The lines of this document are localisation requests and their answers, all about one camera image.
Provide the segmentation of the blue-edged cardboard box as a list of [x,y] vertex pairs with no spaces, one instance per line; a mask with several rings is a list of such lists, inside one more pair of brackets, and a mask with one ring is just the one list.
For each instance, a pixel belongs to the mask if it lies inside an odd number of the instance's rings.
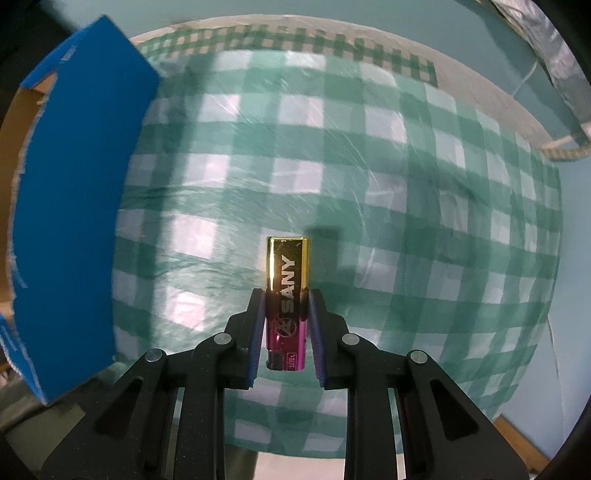
[[50,403],[114,357],[111,270],[159,76],[107,17],[22,81],[1,126],[1,345]]

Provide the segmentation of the green checkered tablecloth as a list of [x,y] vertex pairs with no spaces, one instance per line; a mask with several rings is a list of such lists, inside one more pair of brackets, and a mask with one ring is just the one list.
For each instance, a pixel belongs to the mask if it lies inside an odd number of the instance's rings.
[[160,75],[116,227],[116,357],[193,348],[263,286],[266,240],[311,240],[311,286],[379,348],[429,353],[489,417],[539,343],[559,172],[420,80],[253,30],[141,43]]

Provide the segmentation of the silver foil sheet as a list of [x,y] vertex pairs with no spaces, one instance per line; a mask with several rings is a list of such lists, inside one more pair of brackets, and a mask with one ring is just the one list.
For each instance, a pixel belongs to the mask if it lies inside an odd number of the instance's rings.
[[590,81],[550,17],[534,1],[492,1],[496,9],[534,50],[564,103],[580,124],[587,143],[576,148],[542,147],[554,161],[590,156]]

